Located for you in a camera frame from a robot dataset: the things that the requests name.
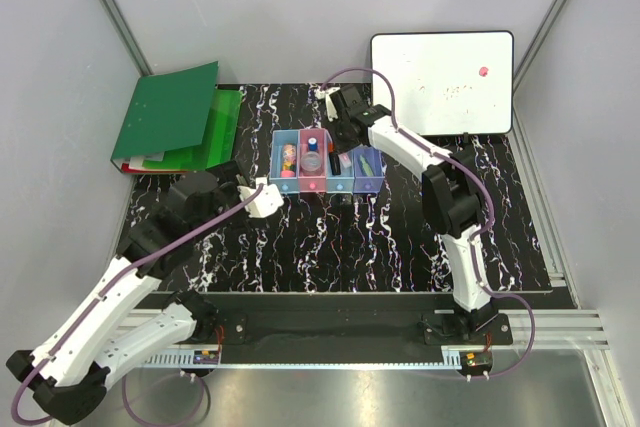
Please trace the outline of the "pink purple pen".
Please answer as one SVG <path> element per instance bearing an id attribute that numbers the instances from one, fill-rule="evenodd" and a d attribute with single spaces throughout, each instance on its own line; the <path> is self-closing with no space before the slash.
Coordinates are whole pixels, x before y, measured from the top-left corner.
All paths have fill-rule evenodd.
<path id="1" fill-rule="evenodd" d="M 341 166 L 345 169 L 350 169 L 352 167 L 351 157 L 348 153 L 342 153 L 339 155 L 339 160 Z"/>

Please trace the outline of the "orange cap black marker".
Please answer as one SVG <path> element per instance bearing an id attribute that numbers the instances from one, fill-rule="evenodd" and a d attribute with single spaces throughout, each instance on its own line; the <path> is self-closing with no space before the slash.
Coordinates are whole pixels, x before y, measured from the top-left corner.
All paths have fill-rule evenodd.
<path id="1" fill-rule="evenodd" d="M 341 164 L 339 160 L 339 154 L 335 151 L 334 144 L 330 142 L 328 144 L 328 158 L 332 176 L 339 176 L 341 174 Z"/>

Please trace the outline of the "green stapler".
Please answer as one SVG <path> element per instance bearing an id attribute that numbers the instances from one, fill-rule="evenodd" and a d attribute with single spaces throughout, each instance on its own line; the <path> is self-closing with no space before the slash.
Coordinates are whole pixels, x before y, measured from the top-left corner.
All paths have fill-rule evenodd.
<path id="1" fill-rule="evenodd" d="M 367 159 L 365 156 L 360 155 L 358 157 L 358 161 L 359 161 L 359 165 L 362 171 L 362 174 L 366 177 L 373 177 L 374 176 L 374 171 L 371 167 L 371 165 L 368 163 Z"/>

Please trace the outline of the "pink plastic drawer box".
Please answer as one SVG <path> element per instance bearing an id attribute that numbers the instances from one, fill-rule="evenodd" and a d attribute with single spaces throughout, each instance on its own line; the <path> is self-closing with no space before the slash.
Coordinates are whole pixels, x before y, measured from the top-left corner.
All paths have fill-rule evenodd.
<path id="1" fill-rule="evenodd" d="M 325 192 L 327 189 L 327 158 L 326 158 L 326 130 L 323 128 L 311 128 L 301 129 L 299 131 L 299 146 L 298 146 L 298 177 L 299 188 L 301 192 Z M 323 171 L 317 175 L 304 175 L 301 172 L 300 160 L 301 155 L 308 152 L 307 140 L 309 137 L 316 137 L 318 139 L 319 148 L 318 152 L 323 158 Z"/>

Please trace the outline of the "blue white glue bottle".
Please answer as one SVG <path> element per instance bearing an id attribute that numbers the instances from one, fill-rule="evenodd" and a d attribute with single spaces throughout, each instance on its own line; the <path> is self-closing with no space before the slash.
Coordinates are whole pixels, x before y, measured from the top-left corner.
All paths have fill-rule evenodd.
<path id="1" fill-rule="evenodd" d="M 316 137 L 309 137 L 307 140 L 307 147 L 310 152 L 317 152 L 319 148 L 318 139 Z"/>

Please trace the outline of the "purple plastic drawer box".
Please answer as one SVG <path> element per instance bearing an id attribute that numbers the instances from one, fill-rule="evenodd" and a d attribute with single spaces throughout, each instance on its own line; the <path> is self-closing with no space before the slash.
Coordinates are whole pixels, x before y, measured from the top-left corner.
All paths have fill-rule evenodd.
<path id="1" fill-rule="evenodd" d="M 353 151 L 353 160 L 355 161 L 355 182 L 353 192 L 355 194 L 377 194 L 384 181 L 384 172 L 382 166 L 381 152 L 372 147 L 361 146 Z M 362 174 L 358 157 L 363 155 L 371 165 L 374 176 L 366 177 Z"/>

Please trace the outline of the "round clear plastic container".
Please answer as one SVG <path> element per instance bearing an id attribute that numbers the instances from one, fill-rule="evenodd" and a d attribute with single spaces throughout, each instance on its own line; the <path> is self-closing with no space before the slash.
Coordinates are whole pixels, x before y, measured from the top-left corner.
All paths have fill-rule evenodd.
<path id="1" fill-rule="evenodd" d="M 301 155 L 301 172 L 304 175 L 317 175 L 323 171 L 323 158 L 318 151 L 308 151 Z"/>

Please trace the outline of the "pink crayon tube case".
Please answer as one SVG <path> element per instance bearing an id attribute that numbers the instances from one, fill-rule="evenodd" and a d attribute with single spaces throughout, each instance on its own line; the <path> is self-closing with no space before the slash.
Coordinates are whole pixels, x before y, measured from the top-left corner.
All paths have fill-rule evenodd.
<path id="1" fill-rule="evenodd" d="M 297 176 L 297 146 L 295 144 L 287 143 L 282 147 L 280 176 L 282 178 Z"/>

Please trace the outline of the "white whiteboard black frame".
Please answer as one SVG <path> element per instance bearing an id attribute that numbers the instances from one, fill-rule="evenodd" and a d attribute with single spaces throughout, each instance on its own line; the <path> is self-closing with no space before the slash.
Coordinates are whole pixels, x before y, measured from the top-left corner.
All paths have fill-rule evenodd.
<path id="1" fill-rule="evenodd" d="M 486 66 L 486 77 L 479 69 Z M 384 33 L 371 39 L 372 100 L 426 137 L 508 133 L 514 36 L 507 30 Z"/>

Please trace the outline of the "light blue end drawer box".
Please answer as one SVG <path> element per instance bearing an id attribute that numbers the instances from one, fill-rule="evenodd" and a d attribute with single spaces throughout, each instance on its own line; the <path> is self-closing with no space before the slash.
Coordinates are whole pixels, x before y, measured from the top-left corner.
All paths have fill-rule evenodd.
<path id="1" fill-rule="evenodd" d="M 284 144 L 292 143 L 297 146 L 297 176 L 292 178 L 282 178 L 281 172 L 281 151 Z M 276 130 L 272 136 L 271 147 L 271 164 L 269 171 L 269 180 L 271 184 L 275 184 L 283 195 L 298 194 L 299 177 L 298 177 L 298 146 L 299 133 L 297 130 Z"/>

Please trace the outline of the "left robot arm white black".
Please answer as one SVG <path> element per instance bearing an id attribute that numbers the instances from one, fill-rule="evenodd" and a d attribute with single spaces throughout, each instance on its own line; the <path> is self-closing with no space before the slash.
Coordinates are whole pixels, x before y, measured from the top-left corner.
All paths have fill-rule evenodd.
<path id="1" fill-rule="evenodd" d="M 63 325 L 33 350 L 17 350 L 6 366 L 20 386 L 15 422 L 73 425 L 91 414 L 131 370 L 164 348 L 208 342 L 221 334 L 218 309 L 194 291 L 174 294 L 155 318 L 120 337 L 113 334 L 147 295 L 191 257 L 194 242 L 220 226 L 244 227 L 282 204 L 277 188 L 248 185 L 234 161 L 175 182 L 163 201 L 119 242 L 108 268 Z M 45 412 L 40 421 L 19 412 L 25 392 Z"/>

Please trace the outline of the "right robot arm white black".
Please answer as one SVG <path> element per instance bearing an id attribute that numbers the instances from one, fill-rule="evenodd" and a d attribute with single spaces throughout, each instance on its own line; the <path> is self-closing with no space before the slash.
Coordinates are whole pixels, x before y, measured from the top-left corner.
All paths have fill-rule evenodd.
<path id="1" fill-rule="evenodd" d="M 473 153 L 469 148 L 452 153 L 396 126 L 389 109 L 369 104 L 354 85 L 332 88 L 325 105 L 324 126 L 336 151 L 372 147 L 420 181 L 423 216 L 442 238 L 455 302 L 454 312 L 432 330 L 442 340 L 480 341 L 498 311 L 489 293 L 482 255 L 486 190 L 473 170 Z"/>

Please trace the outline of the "green transparent plastic folder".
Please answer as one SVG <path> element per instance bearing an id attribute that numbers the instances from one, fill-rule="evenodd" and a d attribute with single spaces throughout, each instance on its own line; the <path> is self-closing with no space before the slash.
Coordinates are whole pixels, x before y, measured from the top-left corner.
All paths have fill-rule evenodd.
<path id="1" fill-rule="evenodd" d="M 242 94 L 239 91 L 215 91 L 197 160 L 198 170 L 231 160 L 241 104 Z"/>

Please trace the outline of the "red folder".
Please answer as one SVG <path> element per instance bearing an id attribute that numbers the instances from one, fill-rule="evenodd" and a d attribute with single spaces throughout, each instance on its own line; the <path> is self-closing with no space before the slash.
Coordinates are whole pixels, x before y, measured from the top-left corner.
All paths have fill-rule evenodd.
<path id="1" fill-rule="evenodd" d="M 146 168 L 143 166 L 144 157 L 131 157 L 122 162 L 121 170 L 128 174 L 183 174 L 186 170 L 180 169 L 163 169 L 163 168 Z"/>

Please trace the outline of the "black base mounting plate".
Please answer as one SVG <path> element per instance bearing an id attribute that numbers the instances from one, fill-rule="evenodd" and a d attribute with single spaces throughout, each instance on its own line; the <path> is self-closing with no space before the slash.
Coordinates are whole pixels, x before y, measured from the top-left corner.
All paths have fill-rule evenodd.
<path id="1" fill-rule="evenodd" d="M 499 314 L 481 334 L 451 335 L 449 294 L 207 293 L 224 327 L 222 361 L 249 368 L 416 368 L 444 361 L 443 348 L 513 344 Z"/>

